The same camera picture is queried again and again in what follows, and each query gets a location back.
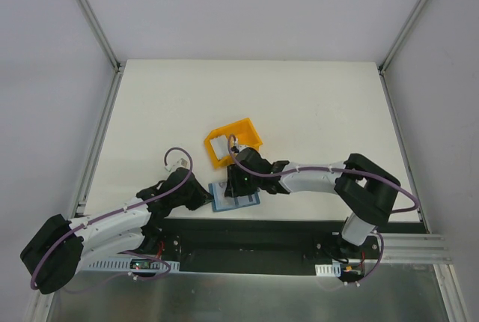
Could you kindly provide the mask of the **blue leather card holder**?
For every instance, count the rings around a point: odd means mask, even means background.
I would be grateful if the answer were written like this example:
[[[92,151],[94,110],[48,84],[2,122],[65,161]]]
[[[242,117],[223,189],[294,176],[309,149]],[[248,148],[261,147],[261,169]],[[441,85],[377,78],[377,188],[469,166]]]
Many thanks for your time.
[[[253,195],[241,197],[227,197],[225,195],[226,182],[215,182],[208,185],[209,192],[213,196],[212,209],[213,212],[225,212],[229,210],[237,210],[244,207],[250,207],[260,204],[258,192]]]

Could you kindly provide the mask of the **yellow plastic bin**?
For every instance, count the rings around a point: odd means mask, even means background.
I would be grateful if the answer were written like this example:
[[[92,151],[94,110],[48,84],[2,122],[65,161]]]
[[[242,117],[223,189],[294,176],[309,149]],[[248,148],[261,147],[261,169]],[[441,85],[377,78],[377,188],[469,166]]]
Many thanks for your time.
[[[216,128],[212,130],[204,140],[204,146],[214,169],[224,168],[233,162],[230,155],[221,160],[216,159],[210,140],[221,135],[225,135],[227,138],[230,135],[234,135],[234,140],[237,140],[241,145],[254,148],[256,151],[259,151],[259,148],[263,145],[263,142],[250,118],[243,118],[242,120]]]

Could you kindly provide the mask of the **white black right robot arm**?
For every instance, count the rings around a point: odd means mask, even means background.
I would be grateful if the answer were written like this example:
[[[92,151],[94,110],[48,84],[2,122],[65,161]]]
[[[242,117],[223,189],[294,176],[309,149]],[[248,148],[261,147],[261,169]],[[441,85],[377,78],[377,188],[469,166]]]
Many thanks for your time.
[[[302,165],[288,160],[269,162],[245,148],[227,167],[225,196],[239,198],[259,190],[271,195],[319,192],[339,196],[351,209],[337,239],[338,252],[354,258],[373,230],[388,222],[400,181],[361,154],[332,165]]]

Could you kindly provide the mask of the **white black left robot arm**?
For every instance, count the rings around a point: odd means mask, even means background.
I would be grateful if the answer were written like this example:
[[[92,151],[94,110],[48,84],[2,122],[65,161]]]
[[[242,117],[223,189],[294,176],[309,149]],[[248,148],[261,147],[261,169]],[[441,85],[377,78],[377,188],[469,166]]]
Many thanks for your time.
[[[30,287],[50,294],[63,288],[82,268],[103,258],[123,252],[156,253],[161,222],[172,210],[185,207],[194,211],[212,200],[192,172],[177,168],[108,212],[74,219],[54,215],[20,254],[31,274]]]

